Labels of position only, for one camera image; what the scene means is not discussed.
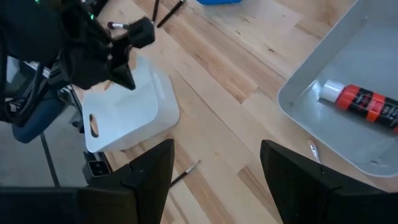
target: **paint bottle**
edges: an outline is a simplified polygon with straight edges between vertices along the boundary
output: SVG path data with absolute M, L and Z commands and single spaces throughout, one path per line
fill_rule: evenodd
M 320 98 L 337 108 L 349 111 L 372 123 L 381 124 L 398 133 L 398 101 L 366 90 L 356 85 L 347 85 L 328 80 Z

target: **wooden surface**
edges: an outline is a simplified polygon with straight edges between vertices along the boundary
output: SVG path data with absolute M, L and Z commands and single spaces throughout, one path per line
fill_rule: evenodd
M 160 2 L 158 21 L 176 0 Z M 261 140 L 314 158 L 307 146 L 312 137 L 279 111 L 277 91 L 353 3 L 243 0 L 205 7 L 189 0 L 156 29 L 153 45 L 131 53 L 132 67 L 134 57 L 143 55 L 170 76 L 180 120 L 131 149 L 108 152 L 113 169 L 174 138 L 174 177 L 197 160 L 202 163 L 170 190 L 162 223 L 281 223 L 261 169 Z M 153 4 L 109 0 L 99 20 L 152 17 Z M 398 189 L 397 179 L 365 176 L 315 142 L 332 169 L 384 190 Z

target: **floor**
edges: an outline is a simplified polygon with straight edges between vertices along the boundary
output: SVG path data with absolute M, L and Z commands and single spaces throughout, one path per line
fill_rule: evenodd
M 159 20 L 177 1 L 160 0 Z M 106 25 L 151 17 L 154 2 L 109 0 L 98 20 Z M 155 29 L 151 46 L 131 51 L 132 68 L 139 55 L 170 77 L 180 120 L 137 146 L 106 153 L 113 169 L 173 138 L 174 177 L 197 160 L 201 164 L 170 189 L 162 223 L 282 223 L 260 164 L 260 143 L 271 139 L 314 159 L 307 144 L 311 135 L 278 109 L 278 89 L 354 2 L 243 0 L 202 6 L 187 1 Z M 326 166 L 375 185 L 316 143 Z
M 75 109 L 68 107 L 46 130 L 50 153 L 60 185 L 85 186 L 84 135 L 70 124 Z M 17 142 L 11 126 L 0 123 L 0 186 L 51 187 L 53 180 L 40 138 L 28 144 Z

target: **black cable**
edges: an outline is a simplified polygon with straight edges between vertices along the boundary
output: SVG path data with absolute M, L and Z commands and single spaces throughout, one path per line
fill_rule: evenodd
M 40 63 L 35 73 L 35 77 L 33 80 L 34 83 L 32 85 L 32 88 L 30 89 L 28 100 L 23 106 L 23 108 L 19 112 L 16 112 L 15 115 L 9 114 L 9 110 L 7 109 L 7 107 L 4 110 L 10 122 L 15 124 L 23 123 L 32 114 L 34 106 L 36 105 L 37 102 L 37 96 L 40 89 L 39 86 L 43 78 L 42 77 L 43 71 L 44 71 L 44 63 Z
M 26 99 L 27 99 L 26 96 L 15 97 L 12 100 L 7 101 L 7 103 L 16 103 L 18 100 L 26 100 Z M 43 101 L 46 101 L 46 100 L 56 100 L 56 99 L 59 99 L 59 98 L 57 98 L 57 97 L 43 98 L 39 102 L 43 102 Z
M 0 30 L 0 115 L 1 120 L 8 121 L 5 117 L 6 107 L 6 83 L 7 83 L 7 47 L 6 40 Z

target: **white tray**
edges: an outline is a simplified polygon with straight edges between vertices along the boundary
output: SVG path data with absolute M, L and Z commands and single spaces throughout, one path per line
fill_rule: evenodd
M 327 80 L 398 100 L 398 1 L 358 0 L 280 89 L 280 108 L 369 175 L 398 174 L 398 135 L 318 100 Z

